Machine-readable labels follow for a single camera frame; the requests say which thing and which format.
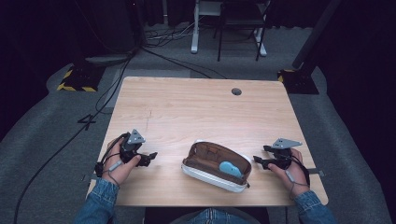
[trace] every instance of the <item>black chair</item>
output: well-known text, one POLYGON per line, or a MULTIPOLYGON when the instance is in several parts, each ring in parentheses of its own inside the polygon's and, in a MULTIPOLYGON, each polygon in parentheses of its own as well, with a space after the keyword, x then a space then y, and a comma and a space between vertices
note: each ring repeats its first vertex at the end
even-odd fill
POLYGON ((216 27, 216 31, 213 36, 216 38, 218 30, 220 30, 218 62, 220 61, 221 43, 224 28, 252 30, 248 38, 253 37, 255 29, 262 28, 261 40, 256 56, 256 61, 259 60, 260 48, 262 47, 262 40, 265 30, 264 16, 269 6, 262 13, 257 3, 257 0, 223 0, 220 9, 219 24, 216 27))

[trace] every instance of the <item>gray carpet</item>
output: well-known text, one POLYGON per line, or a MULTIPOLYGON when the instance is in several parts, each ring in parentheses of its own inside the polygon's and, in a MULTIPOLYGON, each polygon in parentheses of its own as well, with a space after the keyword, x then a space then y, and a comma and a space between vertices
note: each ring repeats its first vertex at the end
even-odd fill
MULTIPOLYGON (((309 34, 309 29, 268 30, 264 40, 268 56, 260 57, 258 62, 254 61, 254 44, 233 43, 225 45, 218 63, 218 42, 212 38, 210 29, 202 30, 197 54, 190 54, 190 35, 150 50, 198 64, 200 66, 185 65, 213 78, 276 80, 278 70, 291 68, 309 34)), ((49 95, 19 120, 0 144, 0 223, 12 222, 17 200, 29 179, 82 127, 77 121, 94 114, 97 103, 103 104, 106 97, 101 96, 110 88, 114 71, 120 69, 120 65, 107 68, 98 92, 56 91, 69 66, 60 68, 49 79, 49 95)), ((186 68, 140 50, 127 69, 180 71, 186 68)), ((192 70, 191 77, 205 78, 192 70)), ((290 100, 316 165, 326 174, 322 181, 330 199, 328 207, 339 223, 391 223, 377 180, 326 95, 324 76, 317 69, 313 78, 320 95, 295 94, 290 95, 290 100)), ((73 220, 88 188, 88 182, 81 179, 93 171, 110 115, 100 114, 95 121, 48 163, 32 183, 21 202, 19 223, 70 223, 73 220)), ((121 223, 141 223, 144 212, 142 207, 117 207, 121 223)), ((285 223, 284 208, 272 207, 269 212, 271 223, 285 223)), ((294 207, 289 209, 289 220, 290 224, 299 223, 294 207)))

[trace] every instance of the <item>light wood tabletop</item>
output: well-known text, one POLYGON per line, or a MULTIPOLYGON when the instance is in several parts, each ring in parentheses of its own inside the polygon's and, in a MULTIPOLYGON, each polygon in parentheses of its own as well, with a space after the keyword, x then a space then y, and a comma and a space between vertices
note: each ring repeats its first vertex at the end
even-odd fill
MULTIPOLYGON (((149 167, 135 167, 121 185, 117 204, 131 206, 281 206, 292 205, 289 192, 253 156, 279 137, 302 142, 306 168, 315 168, 308 145, 283 84, 277 81, 174 77, 127 77, 108 125, 107 143, 137 129, 146 139, 138 150, 158 152, 149 167), (232 94, 237 88, 242 93, 232 94), (197 139, 250 158, 250 188, 234 193, 185 175, 181 163, 197 139)), ((318 175, 311 189, 326 204, 318 175)))

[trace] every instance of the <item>eyeglass case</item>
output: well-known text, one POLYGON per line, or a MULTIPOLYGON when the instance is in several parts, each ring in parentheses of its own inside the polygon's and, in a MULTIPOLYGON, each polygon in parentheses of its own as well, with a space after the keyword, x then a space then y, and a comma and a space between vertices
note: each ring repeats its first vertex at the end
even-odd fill
POLYGON ((251 172, 251 164, 243 156, 210 142, 194 143, 181 168, 186 175, 232 192, 248 187, 251 172))

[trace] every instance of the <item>cable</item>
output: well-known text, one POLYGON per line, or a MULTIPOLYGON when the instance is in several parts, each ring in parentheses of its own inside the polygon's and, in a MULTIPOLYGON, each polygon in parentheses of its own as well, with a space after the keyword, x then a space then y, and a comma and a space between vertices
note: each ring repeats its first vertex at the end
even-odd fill
POLYGON ((111 86, 110 86, 110 87, 99 97, 99 99, 96 101, 96 104, 95 104, 95 110, 96 110, 96 111, 99 111, 99 113, 104 114, 104 115, 110 115, 110 114, 112 114, 112 113, 105 113, 105 112, 100 111, 100 110, 98 109, 98 105, 99 105, 100 100, 111 90, 111 88, 114 87, 114 85, 116 85, 116 83, 117 83, 117 86, 116 86, 116 88, 114 89, 114 91, 117 89, 117 87, 120 85, 120 81, 122 80, 122 76, 123 76, 123 71, 122 71, 122 67, 121 67, 119 77, 111 84, 111 86))
MULTIPOLYGON (((170 59, 170 60, 175 60, 175 61, 181 62, 181 63, 187 63, 187 62, 183 62, 183 61, 181 61, 181 60, 179 60, 179 59, 174 59, 174 58, 169 58, 169 57, 167 57, 167 58, 170 59)), ((224 75, 220 74, 218 71, 213 70, 213 69, 211 69, 211 68, 204 67, 204 66, 201 66, 201 65, 198 65, 198 64, 195 64, 195 63, 187 63, 187 64, 190 64, 190 65, 193 65, 193 66, 197 66, 197 67, 200 67, 200 68, 207 69, 207 70, 209 70, 209 71, 212 71, 212 72, 218 74, 219 76, 223 77, 224 79, 228 79, 228 78, 225 77, 224 75)))
POLYGON ((191 27, 191 25, 189 25, 186 28, 179 28, 178 29, 179 31, 176 31, 176 28, 175 28, 175 29, 173 29, 171 34, 167 34, 167 32, 170 31, 170 29, 163 29, 163 30, 165 30, 165 32, 163 32, 161 35, 158 35, 157 31, 146 31, 146 33, 152 33, 152 32, 156 33, 156 35, 146 36, 146 39, 152 40, 152 39, 167 38, 167 37, 169 37, 169 35, 172 35, 172 37, 174 37, 173 35, 176 35, 176 36, 183 35, 183 33, 186 30, 190 30, 189 29, 190 27, 191 27))
POLYGON ((127 136, 128 136, 127 133, 123 133, 123 134, 120 135, 116 140, 113 141, 113 143, 111 144, 111 146, 107 148, 105 154, 103 155, 103 157, 102 157, 102 159, 101 159, 101 161, 100 161, 102 164, 105 164, 108 158, 120 154, 120 153, 116 153, 116 154, 113 154, 113 155, 107 157, 107 154, 110 152, 111 148, 113 148, 113 147, 120 141, 121 138, 127 137, 127 136))
POLYGON ((177 59, 171 59, 171 58, 165 57, 165 56, 163 56, 163 55, 161 55, 161 54, 152 52, 152 51, 150 51, 150 50, 148 50, 148 49, 144 49, 143 47, 141 47, 141 49, 142 49, 143 51, 149 53, 149 54, 155 55, 155 56, 157 56, 157 57, 159 57, 159 58, 162 58, 162 59, 164 59, 164 60, 166 60, 166 61, 168 61, 168 62, 175 63, 175 64, 177 64, 177 65, 179 65, 179 66, 182 66, 182 67, 184 67, 184 68, 190 69, 191 71, 194 71, 194 72, 196 72, 196 73, 199 73, 199 74, 203 75, 204 77, 212 78, 212 77, 208 76, 207 74, 205 74, 205 73, 203 73, 203 72, 201 72, 201 71, 198 71, 198 70, 196 70, 196 69, 193 69, 193 68, 191 68, 191 67, 188 67, 188 66, 186 66, 186 65, 184 65, 184 64, 176 63, 176 62, 172 61, 172 60, 179 61, 179 60, 177 60, 177 59))
POLYGON ((108 176, 116 183, 117 187, 120 188, 119 182, 117 182, 117 180, 111 175, 111 171, 108 171, 108 176))
MULTIPOLYGON (((134 57, 134 54, 132 54, 127 63, 123 66, 122 68, 122 73, 124 73, 126 66, 128 65, 128 63, 131 61, 131 59, 134 57)), ((27 183, 27 185, 25 186, 25 188, 22 191, 22 194, 20 196, 20 198, 18 199, 17 205, 15 207, 15 213, 14 213, 14 224, 18 223, 18 213, 20 210, 20 206, 21 206, 21 201, 23 199, 23 196, 25 195, 26 191, 29 189, 30 185, 33 183, 33 181, 35 180, 35 178, 41 173, 41 171, 47 166, 47 164, 52 161, 52 159, 57 156, 62 150, 64 150, 65 147, 67 147, 81 132, 82 130, 84 130, 86 128, 87 125, 89 125, 91 123, 91 121, 96 118, 96 116, 100 113, 100 111, 102 111, 105 106, 108 104, 108 102, 110 101, 110 99, 113 97, 113 95, 116 92, 116 89, 113 91, 113 93, 111 94, 111 96, 108 98, 108 100, 103 104, 103 106, 99 109, 99 111, 97 111, 92 117, 90 117, 90 119, 88 120, 88 122, 86 124, 84 124, 65 144, 63 144, 51 157, 49 157, 49 159, 44 162, 43 165, 41 165, 41 167, 37 170, 37 172, 35 172, 35 174, 32 176, 32 178, 29 180, 29 182, 27 183)))
POLYGON ((106 160, 105 160, 104 163, 106 163, 108 159, 112 158, 113 156, 117 156, 117 155, 120 155, 120 153, 118 152, 118 153, 114 153, 114 154, 112 154, 112 155, 109 155, 109 156, 106 158, 106 160))
POLYGON ((176 29, 173 30, 173 32, 171 34, 167 34, 168 31, 170 31, 169 29, 167 29, 163 34, 161 35, 155 35, 155 36, 150 36, 147 37, 147 40, 153 40, 153 39, 159 39, 157 44, 146 44, 145 47, 146 48, 157 48, 157 47, 163 47, 165 45, 167 45, 168 43, 170 43, 173 40, 179 40, 182 39, 184 37, 186 37, 187 35, 192 35, 192 33, 187 33, 184 34, 184 32, 188 31, 190 32, 193 29, 193 25, 195 24, 195 22, 191 23, 189 26, 187 26, 184 29, 181 29, 181 32, 179 34, 177 34, 176 29))
POLYGON ((285 207, 285 223, 289 224, 288 207, 285 207))

